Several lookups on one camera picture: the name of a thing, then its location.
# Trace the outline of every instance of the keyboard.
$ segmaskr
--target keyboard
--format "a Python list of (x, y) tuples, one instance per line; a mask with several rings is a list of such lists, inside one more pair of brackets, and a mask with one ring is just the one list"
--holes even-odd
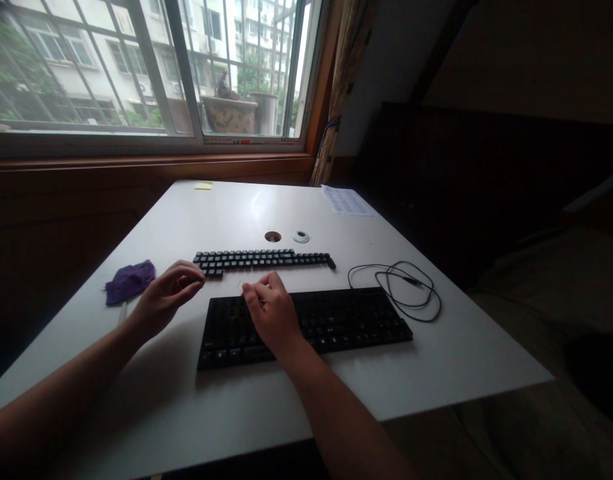
[(328, 253), (295, 253), (293, 249), (198, 252), (193, 263), (198, 265), (207, 277), (221, 277), (228, 270), (276, 269), (319, 263), (326, 263), (329, 268), (335, 270), (335, 262)]
[[(291, 293), (302, 335), (318, 353), (405, 342), (413, 333), (380, 287)], [(212, 298), (198, 370), (273, 361), (242, 297)]]

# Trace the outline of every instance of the finger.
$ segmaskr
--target finger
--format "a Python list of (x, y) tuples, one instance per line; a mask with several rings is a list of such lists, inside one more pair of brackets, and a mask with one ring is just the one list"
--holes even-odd
[(263, 285), (268, 285), (272, 290), (278, 290), (286, 293), (287, 289), (285, 288), (285, 284), (282, 283), (282, 279), (280, 275), (274, 270), (267, 273), (264, 277), (260, 279), (260, 283)]
[(194, 282), (190, 285), (187, 285), (185, 288), (173, 295), (173, 305), (176, 308), (182, 307), (182, 305), (191, 300), (195, 296), (195, 294), (200, 291), (203, 285), (204, 283), (198, 282)]
[(187, 276), (190, 280), (206, 281), (205, 274), (199, 268), (189, 267), (188, 265), (178, 265), (165, 271), (158, 277), (157, 281), (164, 285), (174, 285), (182, 276)]
[(253, 287), (255, 293), (261, 299), (271, 300), (271, 290), (269, 290), (269, 287), (267, 287), (266, 285), (263, 285), (262, 283), (254, 283), (253, 285), (251, 285), (251, 287)]
[(245, 301), (247, 302), (247, 307), (249, 307), (249, 311), (251, 312), (253, 323), (260, 321), (262, 318), (262, 307), (260, 306), (260, 299), (255, 293), (255, 290), (248, 283), (243, 283), (242, 294), (244, 295)]
[(188, 260), (178, 260), (173, 265), (171, 265), (166, 271), (173, 270), (175, 267), (177, 267), (179, 265), (186, 265), (187, 267), (195, 268), (195, 269), (198, 269), (198, 270), (200, 269), (200, 267), (198, 267), (198, 265), (196, 265), (195, 263), (191, 263)]

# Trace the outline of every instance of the keyboard cable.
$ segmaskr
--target keyboard cable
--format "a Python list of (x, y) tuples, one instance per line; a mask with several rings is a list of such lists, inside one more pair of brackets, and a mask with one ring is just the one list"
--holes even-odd
[[(398, 266), (402, 265), (402, 264), (410, 265), (411, 267), (415, 268), (417, 271), (422, 273), (428, 279), (428, 283), (425, 283), (425, 282), (421, 281), (420, 279), (415, 278), (409, 272), (406, 272), (406, 271), (398, 268)], [(423, 322), (423, 323), (432, 323), (435, 320), (437, 320), (437, 318), (440, 316), (440, 312), (442, 311), (442, 299), (440, 298), (440, 295), (438, 294), (437, 290), (435, 289), (435, 284), (433, 283), (433, 280), (431, 279), (431, 277), (429, 277), (426, 273), (424, 273), (424, 271), (422, 271), (422, 269), (420, 269), (419, 267), (417, 267), (416, 265), (412, 264), (409, 261), (400, 260), (400, 261), (397, 261), (396, 263), (394, 263), (393, 265), (384, 265), (382, 263), (367, 263), (366, 265), (357, 265), (356, 267), (353, 267), (352, 269), (350, 269), (348, 271), (348, 273), (346, 274), (346, 280), (348, 281), (348, 286), (349, 286), (349, 288), (351, 290), (353, 290), (353, 285), (351, 284), (351, 273), (356, 271), (356, 270), (359, 270), (359, 269), (365, 269), (365, 268), (371, 268), (371, 267), (386, 269), (385, 271), (377, 271), (377, 272), (375, 272), (375, 274), (374, 274), (375, 281), (378, 283), (378, 285), (380, 285), (382, 287), (382, 290), (384, 290), (386, 295), (391, 300), (393, 300), (393, 303), (395, 304), (396, 308), (399, 311), (404, 313), (408, 318), (410, 318), (412, 320), (415, 320), (415, 321)], [(384, 286), (384, 284), (380, 281), (379, 277), (381, 275), (384, 275), (386, 277), (386, 286)], [(400, 301), (400, 300), (396, 299), (393, 296), (393, 293), (391, 291), (391, 283), (389, 281), (389, 277), (391, 275), (393, 275), (395, 277), (400, 277), (401, 279), (403, 279), (407, 283), (409, 283), (411, 285), (414, 285), (416, 287), (426, 288), (428, 290), (428, 293), (426, 295), (426, 299), (422, 303), (413, 303), (413, 304), (405, 303), (403, 301)], [(402, 309), (402, 307), (424, 309), (431, 302), (431, 299), (432, 299), (433, 296), (437, 297), (437, 299), (438, 299), (438, 310), (435, 313), (435, 315), (433, 315), (433, 317), (430, 318), (430, 319), (421, 319), (421, 318), (418, 318), (418, 317), (414, 317), (413, 315), (408, 314), (406, 311), (404, 311)]]

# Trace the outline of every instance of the sticky note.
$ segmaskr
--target sticky note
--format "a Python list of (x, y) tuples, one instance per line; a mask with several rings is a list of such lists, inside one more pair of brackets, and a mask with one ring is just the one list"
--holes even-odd
[(211, 190), (213, 188), (213, 182), (198, 182), (193, 188), (196, 190)]

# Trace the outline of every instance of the window sill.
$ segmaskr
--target window sill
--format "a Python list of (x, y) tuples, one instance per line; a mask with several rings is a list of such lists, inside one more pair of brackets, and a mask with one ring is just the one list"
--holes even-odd
[(265, 161), (313, 161), (307, 153), (241, 153), (216, 155), (169, 155), (136, 157), (96, 157), (67, 159), (2, 160), (0, 172), (96, 169), (108, 167), (156, 167), (159, 165), (197, 165), (242, 162), (250, 165)]

